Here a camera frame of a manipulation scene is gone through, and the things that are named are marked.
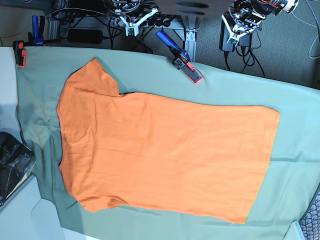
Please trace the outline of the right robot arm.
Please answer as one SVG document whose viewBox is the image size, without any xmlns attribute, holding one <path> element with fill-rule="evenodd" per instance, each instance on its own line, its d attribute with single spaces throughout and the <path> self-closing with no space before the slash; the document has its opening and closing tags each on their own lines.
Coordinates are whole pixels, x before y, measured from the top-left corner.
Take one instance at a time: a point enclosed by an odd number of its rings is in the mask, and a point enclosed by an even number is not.
<svg viewBox="0 0 320 240">
<path fill-rule="evenodd" d="M 112 0 L 110 12 L 124 24 L 126 36 L 136 37 L 140 26 L 159 10 L 153 0 Z"/>
</svg>

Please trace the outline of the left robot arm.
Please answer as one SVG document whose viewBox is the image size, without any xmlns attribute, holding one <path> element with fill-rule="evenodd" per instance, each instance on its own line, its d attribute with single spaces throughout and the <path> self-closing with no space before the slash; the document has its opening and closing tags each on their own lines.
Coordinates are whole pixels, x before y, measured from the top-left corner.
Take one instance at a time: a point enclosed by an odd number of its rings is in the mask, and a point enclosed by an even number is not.
<svg viewBox="0 0 320 240">
<path fill-rule="evenodd" d="M 297 0 L 235 0 L 221 15 L 220 50 L 233 52 L 241 39 L 260 30 L 268 15 L 290 14 Z"/>
</svg>

